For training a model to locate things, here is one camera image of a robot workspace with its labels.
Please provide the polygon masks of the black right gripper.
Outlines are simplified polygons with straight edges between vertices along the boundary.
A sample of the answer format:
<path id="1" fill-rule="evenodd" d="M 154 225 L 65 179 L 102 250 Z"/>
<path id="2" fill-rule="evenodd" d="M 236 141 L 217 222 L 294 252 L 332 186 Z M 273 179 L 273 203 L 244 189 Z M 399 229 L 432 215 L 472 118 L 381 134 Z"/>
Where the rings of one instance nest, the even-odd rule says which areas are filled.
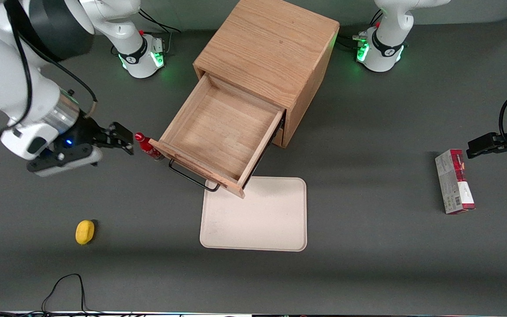
<path id="1" fill-rule="evenodd" d="M 133 156 L 133 133 L 119 122 L 112 122 L 107 133 L 93 118 L 82 114 L 74 125 L 51 143 L 52 150 L 45 149 L 38 155 L 39 161 L 70 162 L 87 157 L 92 146 L 113 147 Z"/>

